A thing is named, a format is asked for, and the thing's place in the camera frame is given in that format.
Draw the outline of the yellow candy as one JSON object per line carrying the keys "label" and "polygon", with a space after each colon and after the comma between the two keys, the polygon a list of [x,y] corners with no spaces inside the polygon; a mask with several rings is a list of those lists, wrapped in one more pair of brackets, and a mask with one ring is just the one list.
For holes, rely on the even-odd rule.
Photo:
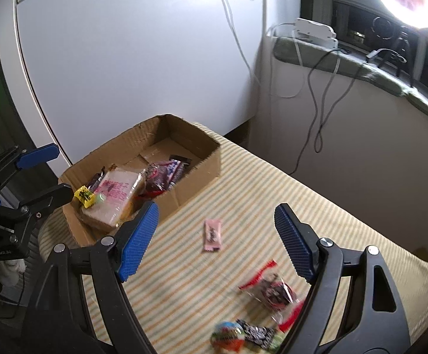
{"label": "yellow candy", "polygon": [[86,186],[81,186],[74,192],[74,198],[76,198],[80,204],[88,209],[96,203],[96,195],[91,192]]}

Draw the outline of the pink packaged bread loaf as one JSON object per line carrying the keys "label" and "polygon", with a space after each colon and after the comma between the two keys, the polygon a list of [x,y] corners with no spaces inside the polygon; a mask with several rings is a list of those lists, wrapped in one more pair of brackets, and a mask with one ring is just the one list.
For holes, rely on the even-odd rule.
{"label": "pink packaged bread loaf", "polygon": [[145,169],[113,167],[102,179],[94,194],[104,194],[106,201],[85,209],[80,207],[78,217],[94,229],[111,232],[135,212],[136,198],[144,190]]}

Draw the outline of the large Snickers bar pack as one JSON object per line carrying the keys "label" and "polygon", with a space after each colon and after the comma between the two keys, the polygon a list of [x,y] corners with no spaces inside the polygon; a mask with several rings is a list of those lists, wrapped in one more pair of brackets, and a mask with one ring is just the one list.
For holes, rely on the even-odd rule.
{"label": "large Snickers bar pack", "polygon": [[95,190],[101,183],[102,179],[104,178],[104,175],[105,175],[105,167],[103,167],[98,173],[96,173],[88,183],[87,187],[90,192],[92,193],[95,192]]}

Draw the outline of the light green small candy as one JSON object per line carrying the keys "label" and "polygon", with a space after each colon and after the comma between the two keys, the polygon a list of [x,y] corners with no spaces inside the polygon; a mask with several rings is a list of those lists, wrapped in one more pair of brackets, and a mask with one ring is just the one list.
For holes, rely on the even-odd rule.
{"label": "light green small candy", "polygon": [[106,196],[104,194],[98,194],[96,197],[97,203],[103,203],[106,201]]}

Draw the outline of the red dark snack bag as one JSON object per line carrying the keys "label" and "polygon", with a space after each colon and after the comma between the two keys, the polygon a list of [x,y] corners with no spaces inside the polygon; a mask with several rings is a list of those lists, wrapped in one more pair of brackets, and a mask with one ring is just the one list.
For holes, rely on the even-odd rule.
{"label": "red dark snack bag", "polygon": [[272,313],[272,319],[281,332],[287,332],[298,319],[304,306],[292,287],[284,281],[275,260],[243,278],[238,290],[254,297]]}
{"label": "red dark snack bag", "polygon": [[150,164],[144,171],[143,198],[154,198],[167,192],[184,175],[184,163],[171,159]]}

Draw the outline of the green candy packet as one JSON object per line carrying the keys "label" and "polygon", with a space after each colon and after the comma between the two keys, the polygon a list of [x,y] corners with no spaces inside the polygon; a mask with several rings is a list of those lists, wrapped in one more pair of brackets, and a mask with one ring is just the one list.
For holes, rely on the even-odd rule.
{"label": "green candy packet", "polygon": [[272,341],[269,347],[269,352],[277,353],[284,339],[285,339],[285,334],[283,334],[283,332],[281,331],[276,331],[275,335],[272,337]]}

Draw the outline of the black white patterned candy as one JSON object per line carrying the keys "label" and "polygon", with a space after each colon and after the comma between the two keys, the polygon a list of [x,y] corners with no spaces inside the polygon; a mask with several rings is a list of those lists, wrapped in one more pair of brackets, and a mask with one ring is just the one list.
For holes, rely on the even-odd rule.
{"label": "black white patterned candy", "polygon": [[270,348],[273,338],[277,334],[275,328],[249,324],[245,320],[237,319],[236,322],[244,331],[246,341],[267,350]]}

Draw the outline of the brown cardboard box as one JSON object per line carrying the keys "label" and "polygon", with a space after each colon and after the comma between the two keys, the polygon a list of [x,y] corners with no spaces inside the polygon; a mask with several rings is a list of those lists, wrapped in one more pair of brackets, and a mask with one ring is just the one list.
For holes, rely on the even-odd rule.
{"label": "brown cardboard box", "polygon": [[153,200],[165,221],[220,175],[220,143],[201,128],[165,114],[134,125],[73,164],[59,181],[74,190],[95,185],[96,202],[63,207],[79,247],[113,234]]}

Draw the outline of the white cabinet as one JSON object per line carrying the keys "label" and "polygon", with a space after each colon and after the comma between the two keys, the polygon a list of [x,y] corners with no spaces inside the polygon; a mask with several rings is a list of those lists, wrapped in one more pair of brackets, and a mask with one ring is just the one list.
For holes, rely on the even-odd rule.
{"label": "white cabinet", "polygon": [[245,123],[262,31],[263,0],[0,0],[0,63],[61,174],[158,114],[220,134]]}

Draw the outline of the small Snickers bar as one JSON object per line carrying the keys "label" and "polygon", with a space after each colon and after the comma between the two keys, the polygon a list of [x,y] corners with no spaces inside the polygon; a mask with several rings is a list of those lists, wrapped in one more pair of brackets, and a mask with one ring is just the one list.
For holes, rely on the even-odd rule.
{"label": "small Snickers bar", "polygon": [[173,161],[179,161],[182,164],[182,166],[184,167],[185,171],[187,171],[188,168],[192,164],[192,159],[191,158],[186,158],[184,156],[180,156],[180,155],[177,155],[177,154],[171,154],[169,159],[173,160]]}

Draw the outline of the colourful round egg candy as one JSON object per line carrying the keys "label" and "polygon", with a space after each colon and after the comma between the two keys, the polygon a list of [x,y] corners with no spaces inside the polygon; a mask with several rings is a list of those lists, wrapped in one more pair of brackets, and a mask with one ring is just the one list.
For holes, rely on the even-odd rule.
{"label": "colourful round egg candy", "polygon": [[210,338],[210,343],[214,348],[233,353],[238,353],[244,346],[244,342],[244,330],[237,322],[217,324]]}

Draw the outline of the striped yellow tablecloth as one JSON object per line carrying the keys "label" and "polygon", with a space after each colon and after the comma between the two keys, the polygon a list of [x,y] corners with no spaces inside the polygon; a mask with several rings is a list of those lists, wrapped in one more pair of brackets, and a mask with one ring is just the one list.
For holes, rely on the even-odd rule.
{"label": "striped yellow tablecloth", "polygon": [[[399,290],[412,340],[428,328],[428,263],[257,156],[202,125],[220,143],[220,175],[160,221],[136,274],[125,283],[129,302],[158,353],[211,353],[213,327],[245,319],[269,325],[258,301],[238,290],[269,260],[298,296],[297,276],[274,226],[277,205],[291,206],[321,237],[344,248],[375,245]],[[220,220],[222,248],[204,251],[204,221]]]}

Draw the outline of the small pink candy packet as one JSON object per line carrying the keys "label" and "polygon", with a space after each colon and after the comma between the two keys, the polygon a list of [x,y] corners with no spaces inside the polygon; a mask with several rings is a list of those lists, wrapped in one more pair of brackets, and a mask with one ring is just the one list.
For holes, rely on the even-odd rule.
{"label": "small pink candy packet", "polygon": [[204,251],[215,252],[222,248],[222,224],[220,220],[204,221]]}

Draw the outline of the white power strip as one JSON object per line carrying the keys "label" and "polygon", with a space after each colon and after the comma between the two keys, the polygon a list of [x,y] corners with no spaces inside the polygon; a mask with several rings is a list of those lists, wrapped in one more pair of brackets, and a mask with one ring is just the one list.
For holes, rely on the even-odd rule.
{"label": "white power strip", "polygon": [[304,42],[309,42],[327,49],[337,49],[338,40],[332,27],[323,23],[314,22],[304,18],[297,18],[293,22],[294,36]]}

